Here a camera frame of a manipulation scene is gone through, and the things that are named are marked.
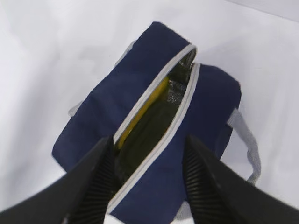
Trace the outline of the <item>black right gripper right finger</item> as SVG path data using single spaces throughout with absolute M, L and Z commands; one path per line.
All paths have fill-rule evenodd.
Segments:
M 256 188 L 199 139 L 185 141 L 185 190 L 196 224 L 297 224 L 299 211 Z

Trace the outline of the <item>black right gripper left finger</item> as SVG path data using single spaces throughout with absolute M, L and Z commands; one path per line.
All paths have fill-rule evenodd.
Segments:
M 2 224 L 102 224 L 114 188 L 114 141 L 105 137 L 63 177 L 0 213 Z

